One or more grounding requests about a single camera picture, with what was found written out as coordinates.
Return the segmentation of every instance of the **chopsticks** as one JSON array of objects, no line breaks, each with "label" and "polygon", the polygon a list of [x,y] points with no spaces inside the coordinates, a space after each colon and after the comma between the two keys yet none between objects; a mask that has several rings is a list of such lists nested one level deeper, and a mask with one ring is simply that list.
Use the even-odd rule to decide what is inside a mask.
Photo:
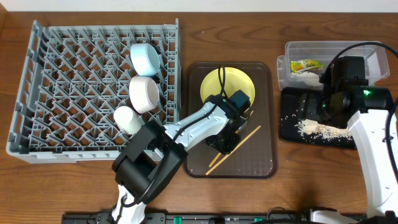
[{"label": "chopsticks", "polygon": [[[235,149],[229,153],[228,155],[224,156],[219,162],[217,162],[217,164],[215,166],[213,166],[209,171],[207,171],[206,175],[209,175],[213,170],[215,170],[221,163],[224,162],[224,160],[226,160],[226,158],[228,158],[230,155],[232,155],[232,153],[234,153],[237,149],[239,149],[239,147],[241,147],[254,133],[256,133],[256,131],[258,131],[261,128],[261,125],[259,125],[255,130],[253,130],[249,135],[247,135],[236,147]],[[211,167],[211,165],[217,160],[217,158],[220,155],[217,155],[213,161],[210,163],[209,167]]]},{"label": "chopsticks", "polygon": [[213,166],[213,164],[217,161],[217,159],[219,158],[220,155],[221,155],[221,153],[219,152],[219,153],[217,154],[217,156],[214,157],[214,159],[212,160],[212,162],[209,164],[209,168],[211,168],[211,167]]}]

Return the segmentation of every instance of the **dish rack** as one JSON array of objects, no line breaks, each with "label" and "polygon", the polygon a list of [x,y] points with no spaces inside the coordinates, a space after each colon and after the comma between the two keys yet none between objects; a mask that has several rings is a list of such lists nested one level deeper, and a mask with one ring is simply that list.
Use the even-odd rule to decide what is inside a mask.
[{"label": "dish rack", "polygon": [[[131,106],[128,84],[137,75],[132,44],[151,42],[161,66],[154,76],[158,107],[142,124],[177,122],[181,111],[181,43],[172,25],[45,28],[34,21],[6,151],[29,163],[112,160],[132,136],[113,119]],[[146,150],[155,161],[160,156]]]}]

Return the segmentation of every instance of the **green light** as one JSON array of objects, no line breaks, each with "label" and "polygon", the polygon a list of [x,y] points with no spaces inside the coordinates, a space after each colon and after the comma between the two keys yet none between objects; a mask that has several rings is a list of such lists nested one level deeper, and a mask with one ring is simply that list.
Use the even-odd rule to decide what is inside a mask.
[{"label": "green light", "polygon": [[371,94],[371,92],[369,90],[364,90],[363,94],[365,94],[365,96],[368,96],[369,94]]}]

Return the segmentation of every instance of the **wooden table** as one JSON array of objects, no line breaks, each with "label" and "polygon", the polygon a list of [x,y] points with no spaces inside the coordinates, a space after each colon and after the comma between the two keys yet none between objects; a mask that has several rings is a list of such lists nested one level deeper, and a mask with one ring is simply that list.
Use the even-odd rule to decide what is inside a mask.
[{"label": "wooden table", "polygon": [[[33,20],[44,26],[173,24],[180,19],[183,77],[201,61],[262,62],[272,71],[275,119],[280,90],[276,58],[292,40],[379,40],[398,49],[398,14],[315,13],[8,13],[0,39],[0,222],[60,223],[65,212],[116,203],[111,161],[27,164],[6,154],[9,126]],[[398,94],[398,60],[380,86]],[[279,171],[270,180],[193,179],[180,169],[149,208],[170,213],[266,213],[275,206],[324,206],[366,212],[356,151],[278,140]]]}]

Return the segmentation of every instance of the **white bowl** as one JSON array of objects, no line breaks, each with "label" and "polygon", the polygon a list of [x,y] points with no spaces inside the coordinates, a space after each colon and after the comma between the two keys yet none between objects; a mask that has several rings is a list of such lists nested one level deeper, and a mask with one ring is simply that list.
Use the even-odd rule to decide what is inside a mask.
[{"label": "white bowl", "polygon": [[151,44],[133,44],[130,49],[131,62],[140,76],[151,77],[160,68],[159,56]]},{"label": "white bowl", "polygon": [[120,131],[126,134],[136,134],[141,129],[138,114],[128,106],[118,107],[113,113],[113,118]]},{"label": "white bowl", "polygon": [[129,96],[134,109],[142,114],[157,107],[159,90],[153,79],[135,76],[130,81]]}]

